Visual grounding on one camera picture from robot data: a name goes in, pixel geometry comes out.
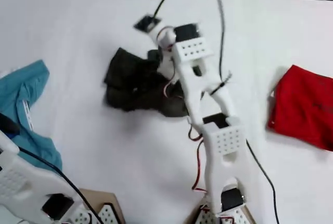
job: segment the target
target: red cloth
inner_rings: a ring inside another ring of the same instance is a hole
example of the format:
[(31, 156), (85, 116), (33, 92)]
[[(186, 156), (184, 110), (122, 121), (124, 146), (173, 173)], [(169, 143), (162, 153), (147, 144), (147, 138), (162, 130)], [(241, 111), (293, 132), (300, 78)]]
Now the red cloth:
[(333, 151), (333, 79), (293, 65), (279, 81), (268, 126)]

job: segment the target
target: teal fabric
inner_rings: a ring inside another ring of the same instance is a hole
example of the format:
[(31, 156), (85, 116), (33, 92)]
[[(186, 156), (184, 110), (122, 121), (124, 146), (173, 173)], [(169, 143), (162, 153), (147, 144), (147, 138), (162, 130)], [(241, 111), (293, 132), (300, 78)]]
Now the teal fabric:
[[(0, 112), (20, 125), (20, 135), (12, 139), (16, 145), (62, 169), (61, 156), (53, 141), (30, 130), (22, 102), (27, 101), (31, 108), (41, 96), (48, 77), (48, 69), (39, 60), (0, 79)], [(19, 155), (36, 167), (51, 170), (22, 152)]]

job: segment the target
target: black cloth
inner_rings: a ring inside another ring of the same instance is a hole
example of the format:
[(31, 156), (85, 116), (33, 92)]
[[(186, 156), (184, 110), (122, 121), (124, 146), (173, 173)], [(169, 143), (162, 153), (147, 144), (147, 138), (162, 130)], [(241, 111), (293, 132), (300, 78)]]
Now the black cloth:
[(186, 116), (180, 83), (169, 85), (165, 97), (163, 89), (169, 81), (157, 72), (161, 58), (152, 52), (148, 57), (144, 60), (118, 49), (104, 79), (107, 103), (123, 111), (154, 109), (167, 117)]

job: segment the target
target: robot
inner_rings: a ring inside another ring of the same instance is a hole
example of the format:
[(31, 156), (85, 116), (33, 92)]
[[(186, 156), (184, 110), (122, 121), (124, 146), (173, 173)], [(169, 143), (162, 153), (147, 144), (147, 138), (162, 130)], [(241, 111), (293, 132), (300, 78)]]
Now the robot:
[[(189, 122), (202, 135), (206, 148), (208, 205), (216, 219), (228, 216), (249, 200), (244, 185), (248, 153), (233, 100), (213, 65), (213, 52), (196, 24), (174, 28), (145, 16), (135, 28), (163, 50), (163, 58), (173, 59)], [(202, 92), (218, 103), (220, 113), (201, 116)], [(19, 152), (20, 148), (0, 132), (0, 205), (30, 223), (66, 222), (81, 206), (81, 196), (61, 176), (32, 166), (18, 156)]]

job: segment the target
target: white table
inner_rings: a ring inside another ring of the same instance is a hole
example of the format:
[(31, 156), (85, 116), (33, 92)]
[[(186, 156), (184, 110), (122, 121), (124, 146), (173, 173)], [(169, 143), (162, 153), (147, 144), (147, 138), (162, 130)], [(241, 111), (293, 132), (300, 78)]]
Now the white table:
[[(145, 57), (154, 48), (132, 25), (159, 1), (0, 0), (0, 70), (45, 61), (50, 79), (31, 109), (36, 132), (53, 138), (74, 183), (115, 193), (128, 223), (181, 223), (202, 197), (190, 190), (197, 144), (187, 139), (185, 119), (125, 114), (103, 103), (103, 78), (116, 50)], [(333, 77), (333, 4), (223, 3), (223, 71), (234, 75), (229, 88), (247, 137), (276, 186), (280, 222), (329, 223), (333, 154), (266, 132), (265, 121), (267, 96), (281, 70), (296, 64)], [(216, 0), (167, 0), (159, 16), (175, 26), (199, 22), (218, 53)], [(210, 102), (205, 96), (206, 114), (217, 112)], [(250, 169), (251, 213), (257, 223), (273, 224), (271, 188), (252, 159)]]

